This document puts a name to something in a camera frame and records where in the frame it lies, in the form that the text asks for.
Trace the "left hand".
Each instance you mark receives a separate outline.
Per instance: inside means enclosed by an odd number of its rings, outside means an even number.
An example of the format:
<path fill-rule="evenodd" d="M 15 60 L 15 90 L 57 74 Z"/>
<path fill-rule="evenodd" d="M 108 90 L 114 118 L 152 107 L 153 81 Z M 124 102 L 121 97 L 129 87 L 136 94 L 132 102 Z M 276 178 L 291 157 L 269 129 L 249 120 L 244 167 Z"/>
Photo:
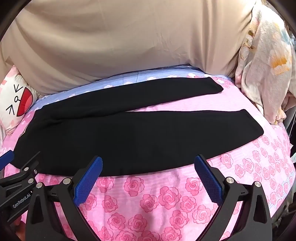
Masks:
<path fill-rule="evenodd" d="M 26 224 L 22 221 L 22 218 L 19 217 L 14 222 L 15 225 L 15 233 L 18 236 L 18 238 L 22 241 L 25 241 L 26 236 Z"/>

